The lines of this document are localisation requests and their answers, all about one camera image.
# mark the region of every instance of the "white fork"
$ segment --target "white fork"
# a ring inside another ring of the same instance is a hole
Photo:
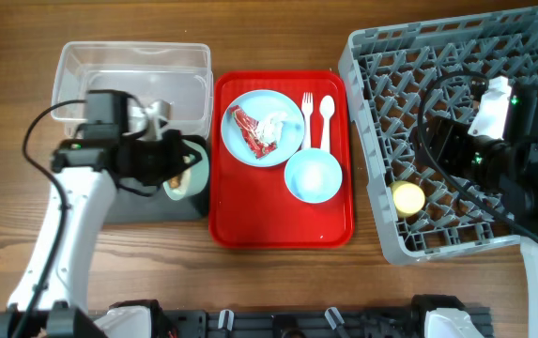
[[[302,114],[304,115],[305,128],[302,149],[310,147],[310,115],[313,114],[313,93],[304,93],[302,96]]]

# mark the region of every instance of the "gray dish rack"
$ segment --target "gray dish rack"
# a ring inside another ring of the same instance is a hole
[[[508,76],[538,85],[538,7],[505,10],[422,23],[362,29],[350,34],[339,61],[346,84],[350,119],[361,137],[369,175],[369,200],[381,249],[392,264],[517,244],[503,224],[493,223],[434,170],[414,161],[409,135],[426,87],[454,70]],[[466,78],[454,78],[434,92],[426,116],[441,115],[470,123],[474,110]],[[388,187],[396,180],[420,185],[425,207],[399,219]],[[496,195],[471,186],[471,192],[497,210]]]

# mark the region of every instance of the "red wrapper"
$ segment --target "red wrapper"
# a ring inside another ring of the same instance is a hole
[[[262,142],[255,137],[253,131],[255,131],[256,126],[258,126],[258,121],[249,117],[241,107],[231,107],[229,113],[235,118],[235,121],[241,130],[241,134],[243,135],[243,139],[257,159],[267,156],[271,151],[277,148],[277,143],[273,142],[268,146],[264,146]]]

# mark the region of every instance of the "fork handle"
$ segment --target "fork handle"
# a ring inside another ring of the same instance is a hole
[[[323,117],[323,136],[321,137],[321,150],[325,150],[331,154],[330,121],[330,117]]]
[[[304,127],[304,138],[302,139],[302,150],[303,149],[308,149],[311,147],[310,145],[310,134],[311,134],[311,130],[310,130],[310,114],[308,114],[307,116],[304,117],[304,124],[305,124],[305,127]]]

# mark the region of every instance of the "red tray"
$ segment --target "red tray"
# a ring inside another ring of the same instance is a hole
[[[331,200],[307,204],[292,195],[284,181],[285,164],[256,168],[234,158],[221,137],[223,114],[238,96],[256,89],[287,95],[300,106],[302,94],[315,97],[311,118],[312,147],[320,146],[323,117],[318,105],[335,99],[331,118],[331,154],[342,166],[343,182]],[[330,71],[236,71],[216,83],[212,117],[210,234],[232,249],[317,249],[345,244],[354,229],[346,88]]]

